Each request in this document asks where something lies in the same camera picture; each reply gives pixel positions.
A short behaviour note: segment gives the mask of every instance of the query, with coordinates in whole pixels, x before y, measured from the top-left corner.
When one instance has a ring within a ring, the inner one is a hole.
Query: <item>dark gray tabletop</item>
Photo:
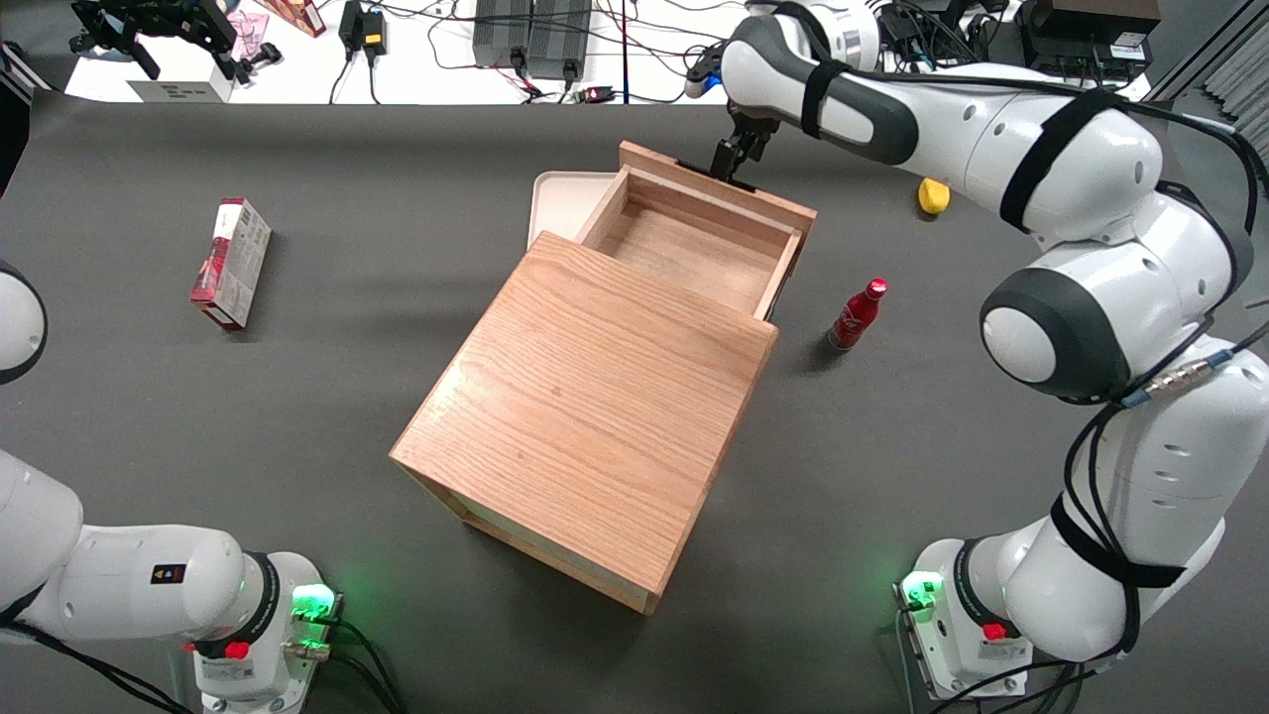
[[[523,252],[534,176],[613,170],[622,138],[704,162],[731,128],[720,108],[42,96],[33,124],[0,199],[0,256],[42,290],[51,326],[39,367],[0,391],[0,445],[74,488],[90,524],[192,524],[307,555],[416,713],[906,711],[890,583],[935,539],[1044,514],[1089,416],[1009,380],[978,341],[978,304],[1036,256],[1029,238],[963,198],[921,219],[917,178],[782,129],[742,178],[820,219],[749,413],[643,619],[459,525],[386,455]],[[188,302],[226,195],[278,233],[251,326],[232,335]],[[874,274],[892,285],[878,322],[822,363],[815,344]],[[1265,476],[1080,711],[1263,709]],[[171,644],[85,649],[169,682]],[[374,710],[334,667],[310,701]],[[3,647],[0,710],[148,709],[55,654]]]

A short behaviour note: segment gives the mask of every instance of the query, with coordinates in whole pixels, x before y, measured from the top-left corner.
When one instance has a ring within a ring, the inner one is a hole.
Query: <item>red box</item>
[[[212,250],[198,270],[189,301],[225,328],[245,327],[270,235],[269,223],[246,198],[221,200]]]
[[[298,27],[305,34],[317,37],[326,32],[326,23],[317,14],[313,0],[258,0],[273,14]]]

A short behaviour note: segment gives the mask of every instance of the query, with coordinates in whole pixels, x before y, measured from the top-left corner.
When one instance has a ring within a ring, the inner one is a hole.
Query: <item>wooden cabinet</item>
[[[391,458],[468,525],[651,614],[815,213],[621,157],[576,242],[533,242]]]

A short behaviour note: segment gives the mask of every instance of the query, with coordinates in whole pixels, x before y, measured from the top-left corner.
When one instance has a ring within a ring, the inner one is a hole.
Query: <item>black velcro strap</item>
[[[812,138],[820,138],[820,108],[829,94],[832,77],[850,68],[850,65],[829,58],[811,70],[806,77],[806,90],[802,93],[802,131]]]
[[[36,597],[39,596],[39,591],[42,590],[44,590],[43,583],[41,583],[39,587],[37,587],[36,590],[19,597],[18,600],[14,600],[13,605],[10,605],[9,607],[5,607],[4,611],[0,613],[0,628],[4,628],[5,625],[16,621],[18,615],[22,615],[23,610],[30,607],[30,604],[36,601]]]
[[[1009,179],[1009,185],[1005,186],[1005,194],[1000,198],[1000,217],[1015,228],[1027,232],[1027,226],[1023,224],[1023,213],[1027,212],[1027,203],[1036,193],[1036,186],[1053,167],[1053,161],[1075,138],[1075,134],[1093,120],[1093,117],[1123,101],[1123,96],[1113,91],[1090,89],[1046,119],[1041,124],[1044,131],[1023,156],[1013,178]]]
[[[832,55],[829,52],[829,33],[824,32],[824,25],[820,20],[811,13],[806,5],[798,3],[780,3],[772,10],[773,15],[788,15],[802,24],[807,33],[811,36],[811,56],[815,57],[817,62],[829,60]]]
[[[1132,587],[1148,587],[1148,588],[1165,588],[1176,582],[1176,578],[1181,577],[1185,568],[1179,568],[1176,566],[1141,566],[1137,563],[1131,563],[1128,561],[1122,561],[1113,553],[1107,552],[1101,545],[1093,540],[1093,538],[1084,533],[1080,526],[1075,525],[1071,516],[1067,515],[1066,507],[1062,506],[1062,497],[1058,496],[1057,501],[1053,502],[1053,507],[1048,511],[1048,517],[1053,521],[1053,526],[1057,528],[1057,533],[1061,534],[1062,540],[1066,545],[1071,547],[1071,550],[1076,555],[1084,559],[1085,563],[1093,566],[1098,571],[1101,571],[1107,576],[1119,581],[1123,585]]]
[[[970,578],[970,555],[973,549],[977,548],[983,539],[972,538],[964,542],[961,550],[956,554],[956,561],[952,562],[952,583],[956,586],[956,594],[961,599],[961,605],[964,607],[964,613],[970,615],[970,619],[975,621],[980,628],[982,625],[996,624],[1005,628],[1006,638],[1020,638],[1023,637],[1018,632],[1018,626],[1014,625],[1013,620],[997,616],[982,600],[978,600],[978,594],[973,592],[973,586]]]

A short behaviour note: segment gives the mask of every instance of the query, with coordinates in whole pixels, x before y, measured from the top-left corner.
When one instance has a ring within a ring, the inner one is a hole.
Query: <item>white tray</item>
[[[542,231],[577,240],[577,231],[599,205],[617,174],[593,171],[547,171],[533,181],[529,209],[529,245]]]

